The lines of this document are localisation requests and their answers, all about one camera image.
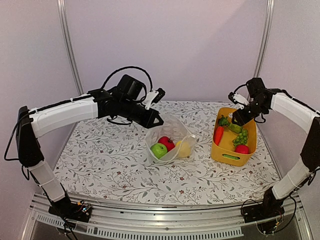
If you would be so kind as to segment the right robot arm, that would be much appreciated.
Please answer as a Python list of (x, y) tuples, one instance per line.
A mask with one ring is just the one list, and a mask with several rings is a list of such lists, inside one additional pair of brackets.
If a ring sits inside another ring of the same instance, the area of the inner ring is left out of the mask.
[(296, 156), (297, 162), (291, 169), (264, 193), (264, 203), (259, 206), (258, 213), (262, 218), (269, 218), (278, 210), (278, 203), (287, 198), (304, 185), (310, 185), (320, 171), (320, 112), (290, 95), (285, 89), (268, 88), (259, 77), (248, 80), (243, 86), (247, 89), (249, 98), (245, 98), (233, 90), (228, 98), (240, 108), (232, 115), (232, 123), (243, 126), (257, 117), (265, 122), (270, 112), (279, 114), (282, 121), (293, 127), (276, 127), (276, 130), (289, 139), (280, 146), (290, 157)]

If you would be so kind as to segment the yellow lemon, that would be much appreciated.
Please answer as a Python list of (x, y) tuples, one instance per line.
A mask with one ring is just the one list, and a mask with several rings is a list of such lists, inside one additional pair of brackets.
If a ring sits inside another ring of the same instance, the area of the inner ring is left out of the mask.
[(187, 158), (191, 154), (191, 147), (187, 142), (178, 141), (175, 145), (176, 148), (179, 148), (177, 156), (179, 158)]

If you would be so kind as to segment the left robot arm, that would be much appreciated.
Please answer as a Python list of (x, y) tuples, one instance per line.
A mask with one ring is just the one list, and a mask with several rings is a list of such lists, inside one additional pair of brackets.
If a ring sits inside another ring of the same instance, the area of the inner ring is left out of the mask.
[(38, 139), (56, 129), (91, 119), (107, 118), (108, 122), (113, 123), (116, 117), (122, 117), (129, 124), (135, 122), (146, 129), (161, 126), (164, 121), (151, 105), (161, 100), (165, 91), (162, 88), (150, 90), (138, 99), (145, 89), (144, 83), (125, 74), (109, 90), (101, 87), (48, 106), (33, 109), (24, 106), (19, 109), (10, 136), (16, 141), (15, 160), (29, 170), (63, 217), (74, 213), (74, 205), (68, 201), (66, 191), (45, 161)]

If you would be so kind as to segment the clear zip top bag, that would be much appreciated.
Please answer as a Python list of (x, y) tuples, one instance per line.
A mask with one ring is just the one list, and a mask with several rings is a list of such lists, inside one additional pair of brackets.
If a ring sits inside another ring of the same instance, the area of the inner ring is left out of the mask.
[(177, 117), (162, 116), (163, 125), (146, 133), (146, 157), (155, 163), (169, 163), (190, 157), (195, 149), (197, 137)]

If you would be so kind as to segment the green apple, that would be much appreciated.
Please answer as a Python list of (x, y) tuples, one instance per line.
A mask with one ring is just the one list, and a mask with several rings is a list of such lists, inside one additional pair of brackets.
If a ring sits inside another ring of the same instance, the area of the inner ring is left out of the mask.
[(162, 158), (168, 152), (167, 147), (162, 143), (153, 144), (150, 150), (152, 151), (152, 153), (157, 159)]

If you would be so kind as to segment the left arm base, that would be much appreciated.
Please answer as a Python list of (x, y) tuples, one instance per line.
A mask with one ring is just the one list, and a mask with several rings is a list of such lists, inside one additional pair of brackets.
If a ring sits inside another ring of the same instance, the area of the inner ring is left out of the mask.
[(52, 201), (48, 213), (62, 219), (88, 223), (91, 218), (92, 210), (93, 208), (90, 203), (84, 203), (83, 200), (75, 203), (68, 197), (64, 197), (57, 202)]

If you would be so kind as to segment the green pear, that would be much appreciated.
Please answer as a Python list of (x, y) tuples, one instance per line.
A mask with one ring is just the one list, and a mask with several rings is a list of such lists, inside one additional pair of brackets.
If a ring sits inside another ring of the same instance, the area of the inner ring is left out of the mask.
[(232, 123), (232, 122), (229, 123), (228, 128), (229, 128), (232, 132), (234, 132), (234, 133), (236, 133), (236, 134), (240, 134), (240, 133), (243, 131), (243, 127), (242, 127), (242, 126), (239, 126), (239, 125), (234, 124), (234, 123)]

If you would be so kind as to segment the red tomato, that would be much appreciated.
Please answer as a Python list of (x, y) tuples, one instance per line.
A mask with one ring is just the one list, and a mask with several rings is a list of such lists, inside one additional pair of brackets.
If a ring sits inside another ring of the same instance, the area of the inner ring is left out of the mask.
[(173, 140), (168, 136), (160, 137), (158, 140), (158, 143), (163, 144), (166, 147), (168, 152), (171, 151), (176, 146)]

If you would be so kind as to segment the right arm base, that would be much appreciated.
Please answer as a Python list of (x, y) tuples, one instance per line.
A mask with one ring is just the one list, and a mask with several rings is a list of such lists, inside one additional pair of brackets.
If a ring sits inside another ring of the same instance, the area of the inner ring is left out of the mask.
[(275, 234), (283, 223), (285, 210), (281, 204), (270, 210), (264, 208), (262, 203), (248, 199), (241, 205), (240, 213), (245, 223), (255, 222), (257, 230), (267, 236)]

